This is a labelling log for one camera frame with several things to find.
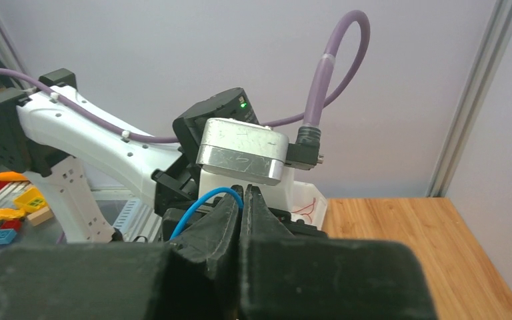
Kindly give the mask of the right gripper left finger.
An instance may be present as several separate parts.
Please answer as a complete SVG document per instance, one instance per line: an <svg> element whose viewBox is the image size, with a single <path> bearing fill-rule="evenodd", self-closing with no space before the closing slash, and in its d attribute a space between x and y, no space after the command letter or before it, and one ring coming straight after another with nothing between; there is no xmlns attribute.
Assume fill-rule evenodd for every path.
<svg viewBox="0 0 512 320"><path fill-rule="evenodd" d="M16 245L0 253L0 319L234 319L243 188L163 243Z"/></svg>

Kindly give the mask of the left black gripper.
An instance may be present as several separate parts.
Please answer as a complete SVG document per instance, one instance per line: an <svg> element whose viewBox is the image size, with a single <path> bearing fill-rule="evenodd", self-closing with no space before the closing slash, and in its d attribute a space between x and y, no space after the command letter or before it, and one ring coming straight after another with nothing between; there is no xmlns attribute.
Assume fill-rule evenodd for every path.
<svg viewBox="0 0 512 320"><path fill-rule="evenodd" d="M285 169L281 182L276 186L256 184L265 200L265 203L276 218L292 234L301 236L325 237L326 233L318 228L291 220L293 206L293 185L295 170ZM167 170L156 170L152 174L156 182L154 212L164 216L171 208L186 210L200 195L204 195L218 187L240 185L246 187L248 182L215 175L201 171L189 163L183 152Z"/></svg>

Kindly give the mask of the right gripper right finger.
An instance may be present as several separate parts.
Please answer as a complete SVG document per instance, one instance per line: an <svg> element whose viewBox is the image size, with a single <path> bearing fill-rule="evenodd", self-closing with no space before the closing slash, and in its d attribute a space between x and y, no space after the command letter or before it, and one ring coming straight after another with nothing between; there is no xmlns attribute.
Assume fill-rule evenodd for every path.
<svg viewBox="0 0 512 320"><path fill-rule="evenodd" d="M260 189L244 192L242 319L436 319L414 252L396 241L294 236Z"/></svg>

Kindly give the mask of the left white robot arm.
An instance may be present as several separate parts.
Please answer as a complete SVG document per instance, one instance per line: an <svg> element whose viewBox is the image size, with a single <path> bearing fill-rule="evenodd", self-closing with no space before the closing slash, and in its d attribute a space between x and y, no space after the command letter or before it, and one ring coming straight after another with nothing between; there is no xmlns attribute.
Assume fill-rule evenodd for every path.
<svg viewBox="0 0 512 320"><path fill-rule="evenodd" d="M175 138L154 137L90 103L74 73L58 69L39 79L0 68L0 75L32 84L0 92L0 163L22 173L41 192L68 243L123 239L103 216L84 164L111 176L159 216L172 239L197 218L201 206L232 186L260 188L272 214L293 233L319 236L327 203L317 188L294 179L296 169L320 161L315 127L302 127L295 143L258 122L240 87L186 110L174 122Z"/></svg>

